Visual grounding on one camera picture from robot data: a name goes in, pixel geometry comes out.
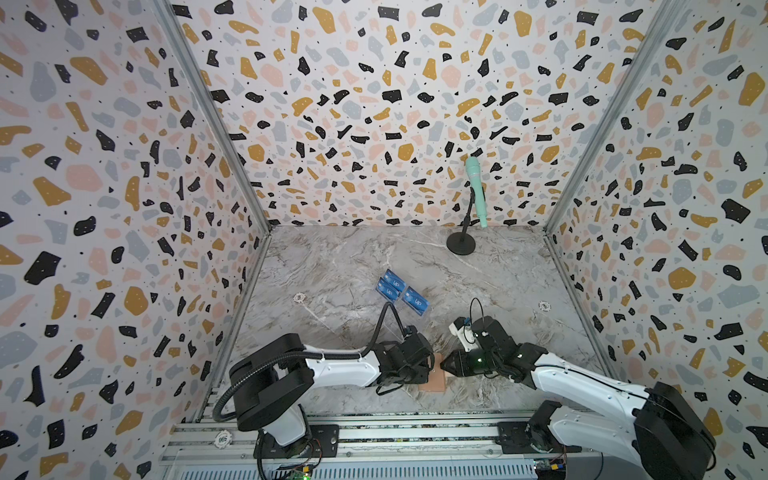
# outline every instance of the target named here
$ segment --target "gray spot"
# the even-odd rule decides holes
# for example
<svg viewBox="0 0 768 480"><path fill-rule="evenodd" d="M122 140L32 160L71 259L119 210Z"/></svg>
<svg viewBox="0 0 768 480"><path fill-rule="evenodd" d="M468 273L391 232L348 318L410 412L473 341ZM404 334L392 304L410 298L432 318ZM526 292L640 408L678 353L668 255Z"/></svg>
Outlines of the gray spot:
<svg viewBox="0 0 768 480"><path fill-rule="evenodd" d="M326 53L328 56L330 56L333 61L340 67L347 67L349 66L349 60L347 59L346 55L344 55L344 52L341 51L338 47L331 47L328 50L326 50Z"/></svg>
<svg viewBox="0 0 768 480"><path fill-rule="evenodd" d="M272 93L270 93L270 97L274 98L275 101L281 105L285 105L286 103L288 103L288 101L285 99L283 94L279 92L273 91Z"/></svg>
<svg viewBox="0 0 768 480"><path fill-rule="evenodd" d="M91 463L91 467L88 469L90 477L88 480L105 480L107 478L107 467L103 466L99 461Z"/></svg>
<svg viewBox="0 0 768 480"><path fill-rule="evenodd" d="M168 418L168 413L170 412L170 407L165 407L161 411L155 413L152 416L152 420L149 422L149 431L155 430L159 425L162 425L163 422L165 422L165 419Z"/></svg>
<svg viewBox="0 0 768 480"><path fill-rule="evenodd" d="M160 85L160 82L154 79L154 72L152 70L139 67L139 75L141 75L141 79L144 80L145 84L154 85L161 90L163 89L163 87Z"/></svg>
<svg viewBox="0 0 768 480"><path fill-rule="evenodd" d="M75 50L82 50L85 48L85 42L82 37L71 28L67 28L67 31L64 32L64 41L72 45L72 48Z"/></svg>
<svg viewBox="0 0 768 480"><path fill-rule="evenodd" d="M33 439L36 439L40 435L40 430L43 426L43 415L35 415L32 420L27 424L27 433Z"/></svg>
<svg viewBox="0 0 768 480"><path fill-rule="evenodd" d="M118 97L114 101L113 107L115 110L121 111L130 117L136 117L141 113L139 106L125 97Z"/></svg>
<svg viewBox="0 0 768 480"><path fill-rule="evenodd" d="M512 58L514 58L517 67L522 70L531 66L531 61L528 60L528 54L525 53L525 50L513 51Z"/></svg>
<svg viewBox="0 0 768 480"><path fill-rule="evenodd" d="M48 101L56 95L56 84L48 74L48 68L41 61L36 61L32 68L32 83L29 93L35 101Z"/></svg>
<svg viewBox="0 0 768 480"><path fill-rule="evenodd" d="M348 114L353 120L359 120L360 114L362 113L362 108L351 100L345 101L344 105L341 106L341 110L345 114Z"/></svg>
<svg viewBox="0 0 768 480"><path fill-rule="evenodd" d="M440 140L440 137L442 136L442 126L443 126L443 123L441 121L435 122L432 128L429 129L429 141Z"/></svg>
<svg viewBox="0 0 768 480"><path fill-rule="evenodd" d="M726 119L717 121L717 135L715 135L715 141L721 147L727 147L730 145L730 140L733 138L733 122Z"/></svg>
<svg viewBox="0 0 768 480"><path fill-rule="evenodd" d="M57 222L56 220L45 220L45 225L51 231L51 242L57 245L67 243L67 230L69 230L69 226L66 223Z"/></svg>
<svg viewBox="0 0 768 480"><path fill-rule="evenodd" d="M147 259L147 256L149 255L149 247L147 247L146 243L139 237L136 230L131 230L126 233L125 241L128 242L128 252L133 255L136 260L143 262Z"/></svg>
<svg viewBox="0 0 768 480"><path fill-rule="evenodd" d="M433 42L432 39L430 37L426 36L426 35L422 35L421 37L419 37L419 41L425 47L431 47L431 46L433 46L435 44L435 42Z"/></svg>
<svg viewBox="0 0 768 480"><path fill-rule="evenodd" d="M79 380L75 380L67 385L67 388L73 389L79 386L99 385L102 374L104 374L104 369L90 369Z"/></svg>
<svg viewBox="0 0 768 480"><path fill-rule="evenodd" d="M733 433L739 433L744 428L744 424L736 420L733 417L733 415L728 415L728 418L725 419L725 424L728 427L728 429Z"/></svg>
<svg viewBox="0 0 768 480"><path fill-rule="evenodd" d="M119 419L123 415L124 411L125 411L125 405L123 405L122 403L113 405L109 412L109 419L110 420Z"/></svg>
<svg viewBox="0 0 768 480"><path fill-rule="evenodd" d="M109 208L110 210L114 210L119 205L120 201L117 198L107 197L106 195L98 199L98 202L96 202L97 207Z"/></svg>
<svg viewBox="0 0 768 480"><path fill-rule="evenodd" d="M708 61L701 70L713 77L723 73L732 63L738 59L738 55L728 55L727 57L718 58L717 60Z"/></svg>
<svg viewBox="0 0 768 480"><path fill-rule="evenodd" d="M107 175L109 175L112 180L118 181L118 165L115 162L108 160L107 164L104 166L104 171L107 172Z"/></svg>
<svg viewBox="0 0 768 480"><path fill-rule="evenodd" d="M680 376L680 378L683 379L685 383L688 385L703 385L704 381L701 379L700 376L697 374L691 372L689 369L682 365L676 365L674 367L677 370L677 374Z"/></svg>
<svg viewBox="0 0 768 480"><path fill-rule="evenodd" d="M753 302L760 296L760 292L754 285L731 285L722 292L718 293L720 302L726 308L734 308L744 303Z"/></svg>
<svg viewBox="0 0 768 480"><path fill-rule="evenodd" d="M29 195L27 195L27 192L23 190L19 190L18 192L13 194L13 196L11 196L11 200L13 200L19 205L26 205L32 201L32 198Z"/></svg>
<svg viewBox="0 0 768 480"><path fill-rule="evenodd" d="M738 183L734 180L720 180L717 182L717 193L719 194L729 194L732 191L736 190L736 187Z"/></svg>
<svg viewBox="0 0 768 480"><path fill-rule="evenodd" d="M150 445L152 445L151 440L147 440L146 442L142 443L141 447L139 447L138 449L138 452L136 452L136 455L134 455L134 460L138 460L144 455L146 455L147 452L149 452Z"/></svg>
<svg viewBox="0 0 768 480"><path fill-rule="evenodd" d="M420 88L419 88L419 83L418 83L418 82L416 81L416 79L414 78L414 79L411 81L411 86L410 86L410 87L408 87L408 90L406 90L406 91L408 92L408 95L411 95L411 96L413 96L413 94L415 94L415 93L416 93L417 91L419 91L419 90L420 90Z"/></svg>
<svg viewBox="0 0 768 480"><path fill-rule="evenodd" d="M504 54L494 48L493 49L493 61L496 62L496 64L498 65L500 63L503 63L504 60L506 60Z"/></svg>
<svg viewBox="0 0 768 480"><path fill-rule="evenodd" d="M5 273L0 273L0 300L5 300L14 293L16 293L16 279Z"/></svg>
<svg viewBox="0 0 768 480"><path fill-rule="evenodd" d="M163 150L163 164L170 168L181 167L182 161L181 156L179 156L179 151L175 148L166 148Z"/></svg>
<svg viewBox="0 0 768 480"><path fill-rule="evenodd" d="M710 106L704 105L704 108L701 109L701 113L699 113L699 125L709 125L711 118L712 112L710 112Z"/></svg>
<svg viewBox="0 0 768 480"><path fill-rule="evenodd" d="M22 462L28 462L31 458L33 458L35 455L38 454L38 444L35 443L33 446L29 447L28 449L24 450L22 453L18 454L18 459Z"/></svg>
<svg viewBox="0 0 768 480"><path fill-rule="evenodd" d="M272 12L272 21L275 23L288 23L293 17L293 2L286 0L283 4Z"/></svg>
<svg viewBox="0 0 768 480"><path fill-rule="evenodd" d="M493 22L493 17L496 13L496 10L498 10L497 4L489 6L482 12L475 15L475 17L472 19L472 24L478 27L485 27L489 23Z"/></svg>
<svg viewBox="0 0 768 480"><path fill-rule="evenodd" d="M709 312L710 310L712 310L712 303L714 303L714 299L712 297L709 297L708 299L702 300L701 302L699 302L696 308L700 312Z"/></svg>
<svg viewBox="0 0 768 480"><path fill-rule="evenodd" d="M565 54L568 53L568 50L570 50L570 48L568 48L568 46L562 40L558 41L558 44L554 46L553 52L560 59L560 65L565 63Z"/></svg>
<svg viewBox="0 0 768 480"><path fill-rule="evenodd" d="M11 403L16 402L18 394L22 392L22 386L24 386L24 379L22 377L16 377L11 386L5 390L5 396L11 399Z"/></svg>
<svg viewBox="0 0 768 480"><path fill-rule="evenodd" d="M674 203L682 204L690 198L691 194L693 194L693 190L690 186L690 180L687 178L677 180L672 184L672 200Z"/></svg>
<svg viewBox="0 0 768 480"><path fill-rule="evenodd" d="M85 285L91 279L90 273L77 272L76 275L78 276L78 278L72 280L72 283L76 283L78 285Z"/></svg>
<svg viewBox="0 0 768 480"><path fill-rule="evenodd" d="M313 50L310 47L305 47L304 50L306 51L306 54L309 55L310 58L312 58L314 61L320 61L320 59L323 57L320 53L317 52L317 50Z"/></svg>
<svg viewBox="0 0 768 480"><path fill-rule="evenodd" d="M525 109L522 107L522 105L520 105L516 101L510 103L509 106L506 109L504 109L504 113L512 121L520 120L520 117L523 115L524 111Z"/></svg>
<svg viewBox="0 0 768 480"><path fill-rule="evenodd" d="M384 61L384 54L382 54L382 42L376 40L374 37L368 37L368 49L379 59Z"/></svg>

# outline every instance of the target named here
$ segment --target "metal frame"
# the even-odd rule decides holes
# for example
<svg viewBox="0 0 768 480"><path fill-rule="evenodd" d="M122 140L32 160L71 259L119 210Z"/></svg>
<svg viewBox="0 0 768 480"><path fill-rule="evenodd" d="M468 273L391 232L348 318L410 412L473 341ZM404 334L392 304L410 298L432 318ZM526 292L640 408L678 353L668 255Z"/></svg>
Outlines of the metal frame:
<svg viewBox="0 0 768 480"><path fill-rule="evenodd" d="M256 224L266 237L269 235L271 226L266 221L264 216L264 210L261 207L259 198L253 192L253 187L250 184L248 175L243 169L243 165L239 161L239 156L235 150L230 135L227 132L224 122L219 115L218 110L214 106L214 102L210 97L210 92L205 87L200 69L197 67L197 63L194 60L190 46L186 40L184 40L184 34L181 32L181 27L171 10L170 2L168 0L152 0L154 5L154 15L160 22L160 27L163 29L170 48L176 56L176 60L181 66L181 70L184 73L184 77L189 82L192 94L198 100L200 108L203 111L203 115L208 120L208 125L214 134L214 137L218 141L221 149L224 153L224 158L227 159L227 163L230 165L230 171L234 174L235 180L240 187L240 191L243 192L248 207L252 213Z"/></svg>
<svg viewBox="0 0 768 480"><path fill-rule="evenodd" d="M656 50L658 50L659 45L664 40L664 36L672 29L672 24L679 18L680 12L687 3L688 0L663 0L658 13L650 22L645 39L640 43L637 55L634 56L632 64L627 69L624 80L616 90L611 103L605 109L605 113L600 119L600 123L598 123L598 129L584 150L581 160L571 173L571 179L565 184L560 200L554 206L552 214L547 220L545 228L547 235L551 235L554 232L554 229L561 222L561 218L568 211L568 208L571 206L571 200L576 196L578 188L581 186L581 179L584 178L587 171L594 164L600 154L601 145L605 142L606 137L611 132L624 107L630 102L634 89L640 84L640 80L642 80L646 72L649 71Z"/></svg>

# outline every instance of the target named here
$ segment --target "terrazzo wallpaper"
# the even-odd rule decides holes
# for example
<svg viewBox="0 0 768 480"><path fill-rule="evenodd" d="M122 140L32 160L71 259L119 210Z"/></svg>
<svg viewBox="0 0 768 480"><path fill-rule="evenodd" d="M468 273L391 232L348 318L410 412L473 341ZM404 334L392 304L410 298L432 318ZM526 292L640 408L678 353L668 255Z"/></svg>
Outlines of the terrazzo wallpaper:
<svg viewBox="0 0 768 480"><path fill-rule="evenodd" d="M715 435L708 478L768 478L766 44L764 0L686 10L554 233L620 377Z"/></svg>
<svg viewBox="0 0 768 480"><path fill-rule="evenodd" d="M152 478L251 212L146 2L0 7L0 478Z"/></svg>
<svg viewBox="0 0 768 480"><path fill-rule="evenodd" d="M546 222L660 4L171 3L273 225Z"/></svg>

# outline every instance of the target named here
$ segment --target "gray marble surface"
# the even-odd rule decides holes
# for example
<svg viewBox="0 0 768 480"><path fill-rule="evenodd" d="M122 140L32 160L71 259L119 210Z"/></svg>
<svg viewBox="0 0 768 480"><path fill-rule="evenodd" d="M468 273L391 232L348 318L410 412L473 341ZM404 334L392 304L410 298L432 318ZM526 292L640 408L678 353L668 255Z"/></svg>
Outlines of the gray marble surface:
<svg viewBox="0 0 768 480"><path fill-rule="evenodd" d="M327 349L367 344L385 300L376 281L392 269L431 306L419 317L396 303L437 353L460 348L448 324L467 316L477 296L485 315L499 320L515 341L532 342L579 366L601 372L537 227L472 229L477 249L458 257L445 247L446 227L277 227L230 357L230 365L284 333ZM306 295L302 303L297 293ZM544 312L540 301L551 309ZM477 303L474 315L479 316ZM379 339L398 339L391 313ZM222 382L226 388L228 378ZM387 396L373 389L314 389L302 401L308 413L467 412L536 409L558 399L506 379L447 379L445 392L406 386Z"/></svg>

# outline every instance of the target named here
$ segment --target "pink spot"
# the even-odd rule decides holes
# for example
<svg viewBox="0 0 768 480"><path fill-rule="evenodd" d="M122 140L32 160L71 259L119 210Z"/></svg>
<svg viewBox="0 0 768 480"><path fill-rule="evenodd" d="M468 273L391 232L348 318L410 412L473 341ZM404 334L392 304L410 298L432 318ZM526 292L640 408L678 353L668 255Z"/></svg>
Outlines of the pink spot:
<svg viewBox="0 0 768 480"><path fill-rule="evenodd" d="M28 117L29 112L26 107L17 105L10 100L6 100L4 97L0 97L0 108L7 114L14 117Z"/></svg>
<svg viewBox="0 0 768 480"><path fill-rule="evenodd" d="M464 20L462 20L462 13L458 9L458 5L453 8L453 25L461 28L464 26Z"/></svg>
<svg viewBox="0 0 768 480"><path fill-rule="evenodd" d="M88 410L83 412L83 418L88 419L88 420L93 420L94 417L96 416L96 408L97 408L96 405L89 406Z"/></svg>
<svg viewBox="0 0 768 480"><path fill-rule="evenodd" d="M58 346L55 349L53 349L51 352L48 353L48 355L45 356L45 361L50 363L56 360L56 357L61 355L61 352L64 352L67 349L66 346Z"/></svg>
<svg viewBox="0 0 768 480"><path fill-rule="evenodd" d="M208 13L205 8L201 8L197 11L197 14L203 19L205 26L210 27L210 13Z"/></svg>
<svg viewBox="0 0 768 480"><path fill-rule="evenodd" d="M131 280L140 280L141 279L141 272L138 270L134 270L132 268L125 269L125 274L123 274L123 281L124 282L130 282Z"/></svg>
<svg viewBox="0 0 768 480"><path fill-rule="evenodd" d="M123 26L123 18L114 12L109 12L109 21L112 22L115 28Z"/></svg>
<svg viewBox="0 0 768 480"><path fill-rule="evenodd" d="M118 353L114 348L114 330L109 325L101 329L101 335L96 342L96 355L107 363L114 363L118 359Z"/></svg>
<svg viewBox="0 0 768 480"><path fill-rule="evenodd" d="M672 249L669 243L657 238L645 246L645 251L648 253L669 253Z"/></svg>
<svg viewBox="0 0 768 480"><path fill-rule="evenodd" d="M28 295L24 295L22 298L12 303L11 306L5 309L5 312L0 315L0 325L13 325L13 322L16 321L18 316L24 311L25 308L27 308L27 305L29 305L33 298L35 298L35 295L30 293Z"/></svg>
<svg viewBox="0 0 768 480"><path fill-rule="evenodd" d="M715 260L744 260L745 255L746 251L729 243L715 253Z"/></svg>
<svg viewBox="0 0 768 480"><path fill-rule="evenodd" d="M741 129L741 133L743 133L745 137L751 138L760 133L760 130L760 126L751 121L750 123L744 125L744 128Z"/></svg>
<svg viewBox="0 0 768 480"><path fill-rule="evenodd" d="M450 88L457 88L459 81L462 79L462 72L453 65L449 65L442 69L440 78L442 78L445 84Z"/></svg>
<svg viewBox="0 0 768 480"><path fill-rule="evenodd" d="M48 118L52 118L53 120L64 118L64 112L61 111L61 108L58 106L58 104L50 104L48 106Z"/></svg>
<svg viewBox="0 0 768 480"><path fill-rule="evenodd" d="M80 339L80 340L90 340L94 336L96 336L96 332L93 329L84 328L79 326L78 328L74 329L74 334Z"/></svg>
<svg viewBox="0 0 768 480"><path fill-rule="evenodd" d="M341 15L339 15L339 23L346 33L349 33L349 30L352 29L352 27L349 26L349 19L346 17L346 12L341 12Z"/></svg>
<svg viewBox="0 0 768 480"><path fill-rule="evenodd" d="M157 130L157 119L142 117L141 125L154 133Z"/></svg>
<svg viewBox="0 0 768 480"><path fill-rule="evenodd" d="M78 300L78 318L85 320L88 317L88 312L91 311L91 302L88 299L81 298Z"/></svg>
<svg viewBox="0 0 768 480"><path fill-rule="evenodd" d="M750 326L752 330L757 330L760 328L761 325L763 325L763 313L765 310L759 308L755 309L752 313L749 314L749 316L746 318L746 324Z"/></svg>
<svg viewBox="0 0 768 480"><path fill-rule="evenodd" d="M648 127L656 127L664 119L664 106L660 102L652 104L648 107L647 115Z"/></svg>
<svg viewBox="0 0 768 480"><path fill-rule="evenodd" d="M253 6L251 6L250 2L246 2L246 5L248 5L248 15L250 16L250 19L256 22L258 25L264 25L264 20L262 20L258 12L253 9Z"/></svg>
<svg viewBox="0 0 768 480"><path fill-rule="evenodd" d="M96 273L107 275L109 269L107 268L107 255L104 253L104 249L94 248L91 250L91 256L88 258L88 265Z"/></svg>

